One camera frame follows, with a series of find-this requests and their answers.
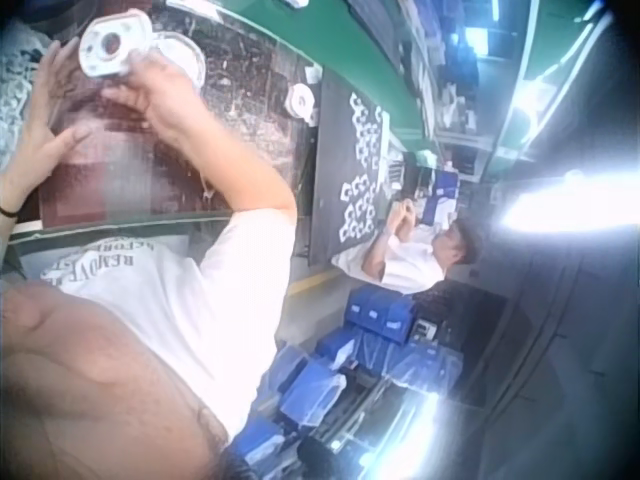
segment green workbench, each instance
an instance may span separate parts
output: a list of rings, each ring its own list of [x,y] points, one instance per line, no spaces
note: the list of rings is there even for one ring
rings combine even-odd
[[[415,97],[343,0],[310,0],[300,10],[281,0],[215,0],[314,62],[331,68],[389,112],[408,150],[428,148]]]

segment workbench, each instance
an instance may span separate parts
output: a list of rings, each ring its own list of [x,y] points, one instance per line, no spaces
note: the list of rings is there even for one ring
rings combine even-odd
[[[151,2],[103,2],[98,15],[145,8],[154,31],[190,37],[207,59],[202,96],[217,118],[297,190],[313,149],[313,129],[284,110],[289,86],[304,81],[305,58],[235,17],[210,19]],[[71,78],[52,128],[98,119],[92,135],[28,199],[12,243],[114,227],[226,220],[224,199],[131,111],[99,96],[101,82]]]

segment forearm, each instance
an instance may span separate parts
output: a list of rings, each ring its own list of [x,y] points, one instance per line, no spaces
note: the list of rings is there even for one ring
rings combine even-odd
[[[234,211],[274,208],[295,222],[295,199],[284,179],[213,115],[190,126],[181,150]]]
[[[369,247],[362,262],[362,271],[378,281],[381,281],[384,277],[385,257],[391,235],[392,232],[389,228],[385,228],[380,232],[371,247]]]
[[[6,173],[0,174],[0,207],[7,212],[17,212],[22,207],[25,197],[18,193]],[[7,243],[15,224],[15,218],[8,218],[0,214],[0,266],[4,263]]]
[[[413,232],[413,224],[409,222],[402,222],[398,231],[396,232],[396,236],[401,243],[407,243],[411,240],[411,233]]]

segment round white part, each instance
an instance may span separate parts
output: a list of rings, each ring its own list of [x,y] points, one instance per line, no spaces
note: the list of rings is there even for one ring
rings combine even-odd
[[[155,34],[153,46],[184,70],[198,90],[202,89],[207,63],[204,53],[193,40],[180,33],[158,32]]]
[[[152,41],[151,20],[140,10],[97,18],[80,40],[80,67],[89,77],[124,75],[129,71],[129,53],[136,49],[146,53]]]
[[[298,83],[289,88],[284,106],[292,117],[307,120],[313,112],[315,101],[311,89],[303,83]]]

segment wrist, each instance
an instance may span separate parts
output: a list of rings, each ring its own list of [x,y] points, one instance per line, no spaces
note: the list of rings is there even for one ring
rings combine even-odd
[[[9,172],[0,173],[0,207],[7,212],[17,212],[28,195]]]
[[[217,121],[208,110],[192,117],[193,121],[182,131],[178,137],[178,149],[189,159],[198,157],[197,152],[207,148],[208,144],[216,136]]]
[[[395,235],[395,229],[390,227],[389,225],[385,225],[384,228],[382,229],[382,232],[380,232],[380,236],[382,237],[393,237]]]

